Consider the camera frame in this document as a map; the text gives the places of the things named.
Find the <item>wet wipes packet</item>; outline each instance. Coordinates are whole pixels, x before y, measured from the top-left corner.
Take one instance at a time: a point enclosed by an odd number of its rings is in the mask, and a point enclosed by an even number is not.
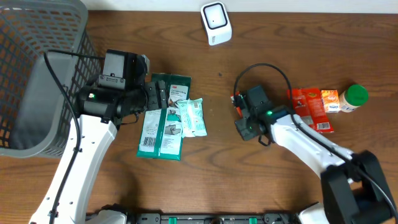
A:
[[[182,137],[207,136],[203,119],[203,99],[178,101],[182,122]]]
[[[179,161],[182,151],[182,122],[177,103],[189,98],[191,78],[153,73],[152,81],[165,82],[168,108],[146,111],[137,157]]]

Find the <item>juice box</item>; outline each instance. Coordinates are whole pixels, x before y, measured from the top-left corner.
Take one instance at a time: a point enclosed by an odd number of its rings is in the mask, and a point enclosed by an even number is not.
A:
[[[340,111],[337,90],[322,90],[322,102],[326,113],[337,113]]]

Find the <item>barcode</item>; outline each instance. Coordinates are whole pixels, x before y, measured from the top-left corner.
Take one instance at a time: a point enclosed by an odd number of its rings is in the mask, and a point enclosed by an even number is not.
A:
[[[156,142],[156,138],[145,137],[143,146],[154,147]]]
[[[329,122],[319,123],[319,124],[317,124],[317,128],[318,128],[318,130],[329,129],[330,128]]]

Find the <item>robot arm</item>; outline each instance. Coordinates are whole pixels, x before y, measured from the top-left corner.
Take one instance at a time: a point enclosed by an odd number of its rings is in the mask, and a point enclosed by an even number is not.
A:
[[[54,223],[84,223],[91,190],[109,145],[114,140],[117,129],[112,122],[102,123],[101,118],[81,115],[81,152],[78,153],[69,178],[65,183]],[[40,207],[29,223],[49,223],[55,195],[61,184],[76,144],[76,130],[71,128],[65,152],[58,165],[53,181]]]
[[[261,86],[232,98],[242,117],[235,125],[244,140],[260,136],[265,146],[284,146],[321,179],[325,209],[319,204],[304,210],[299,214],[302,223],[381,223],[393,216],[395,203],[372,153],[355,154],[327,140],[289,108],[275,107]],[[268,144],[261,141],[263,135]],[[362,182],[362,188],[352,191],[352,182]]]
[[[301,120],[299,115],[295,114],[294,118],[298,124],[302,125],[306,132],[310,133],[323,143],[333,146],[347,159],[352,159],[352,151],[336,145],[314,131]],[[290,115],[279,118],[276,123],[271,125],[271,135],[276,144],[284,146],[286,149],[293,152],[299,159],[308,165],[319,178],[321,177],[321,173],[325,171],[327,167],[340,166],[344,164],[342,159],[330,153],[297,129]]]

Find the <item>plastic basket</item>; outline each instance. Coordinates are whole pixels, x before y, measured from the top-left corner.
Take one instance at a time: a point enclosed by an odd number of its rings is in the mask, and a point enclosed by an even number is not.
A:
[[[0,155],[61,157],[72,118],[45,66],[43,52],[95,55],[79,0],[0,0]],[[49,53],[73,95],[101,71],[98,60]]]

